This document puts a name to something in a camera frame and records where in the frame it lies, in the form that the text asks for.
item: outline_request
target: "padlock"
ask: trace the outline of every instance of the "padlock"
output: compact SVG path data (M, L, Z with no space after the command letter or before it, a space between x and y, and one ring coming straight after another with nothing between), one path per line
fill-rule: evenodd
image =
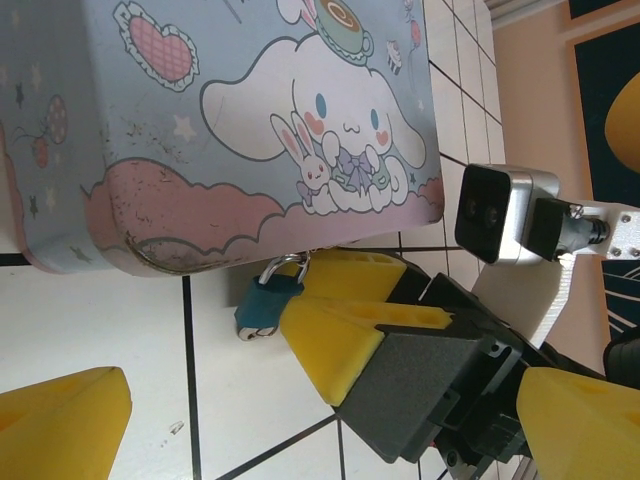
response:
M304 280L309 270L309 252L285 255L272 260L262 275L255 277L243 302L235 312L238 337L248 342L271 337L278 331L280 316L293 297L304 291ZM276 273L287 264L296 263L296 276Z

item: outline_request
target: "silver camera housing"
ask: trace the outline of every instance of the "silver camera housing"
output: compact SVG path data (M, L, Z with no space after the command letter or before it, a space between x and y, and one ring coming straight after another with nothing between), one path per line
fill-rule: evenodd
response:
M483 232L478 226L465 223L465 201L469 191L474 195L494 195L494 190L502 189L508 181L508 199L506 205L499 205L499 224L490 232ZM542 258L525 248L533 217L535 202L538 198L557 198L560 193L560 180L553 173L516 167L510 165L469 165L465 170L460 192L460 204L456 218L456 241L480 260L491 265L535 265ZM476 241L483 235L500 235L494 239L490 252L485 246L480 253Z

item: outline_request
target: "white cartoon bunny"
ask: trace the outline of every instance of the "white cartoon bunny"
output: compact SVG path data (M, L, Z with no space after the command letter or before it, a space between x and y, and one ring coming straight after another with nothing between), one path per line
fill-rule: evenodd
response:
M307 213L327 215L336 212L338 208L329 193L331 178L329 165L316 155L311 137L302 119L294 113L291 115L291 120L298 133L297 138L302 142L302 148L293 130L282 118L272 115L271 125L284 148L300 168L302 182L298 182L296 187L302 197L302 205Z
M339 0L277 4L285 21L303 19L316 33L300 42L271 43L238 82L206 84L201 104L211 133L240 156L270 160L286 149L272 118L293 113L309 133L307 151L313 152L313 143L321 145L332 169L328 189L340 210L380 211L391 202L404 203L409 187L402 160L420 168L426 149L387 81L366 66L371 37ZM358 32L361 51L349 53L332 43L321 18ZM400 158L389 155L394 146Z

